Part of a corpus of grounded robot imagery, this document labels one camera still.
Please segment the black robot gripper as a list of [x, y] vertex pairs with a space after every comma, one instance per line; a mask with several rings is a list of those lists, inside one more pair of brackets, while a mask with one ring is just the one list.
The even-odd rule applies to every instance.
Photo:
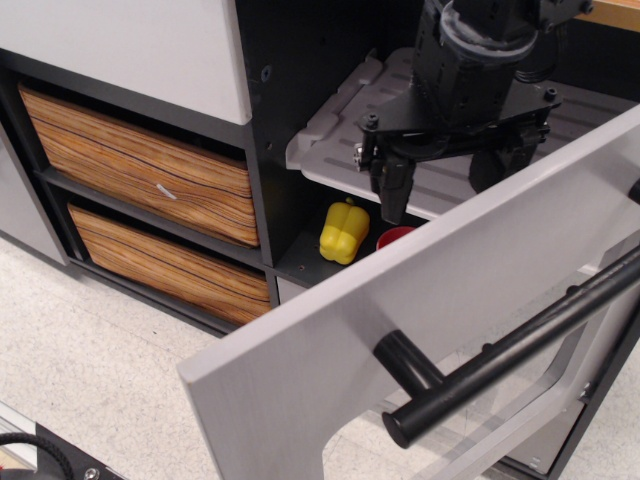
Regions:
[[550, 132], [559, 106], [534, 72], [520, 64], [540, 35], [563, 22], [560, 1], [427, 1], [408, 90], [361, 124], [358, 168], [369, 171], [381, 217], [399, 224], [416, 163], [472, 155], [469, 182], [483, 192], [526, 168]]

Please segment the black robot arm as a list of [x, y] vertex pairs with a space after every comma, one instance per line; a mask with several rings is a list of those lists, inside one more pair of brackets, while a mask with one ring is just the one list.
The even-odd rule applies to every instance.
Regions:
[[480, 193], [527, 167], [560, 106], [544, 86], [554, 68], [527, 72], [521, 62], [538, 38], [590, 14], [590, 1], [427, 1], [407, 90], [358, 122], [354, 160], [370, 177], [381, 217], [399, 224], [420, 162], [468, 155]]

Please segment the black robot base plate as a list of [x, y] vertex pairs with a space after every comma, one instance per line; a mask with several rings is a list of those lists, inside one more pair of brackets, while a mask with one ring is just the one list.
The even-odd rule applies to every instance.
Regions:
[[[82, 480], [89, 469], [97, 470], [99, 479], [123, 479], [118, 472], [39, 423], [35, 426], [35, 434], [50, 441], [62, 451], [73, 469], [75, 479]], [[54, 479], [64, 479], [59, 464], [40, 447], [37, 448], [37, 472], [51, 474]]]

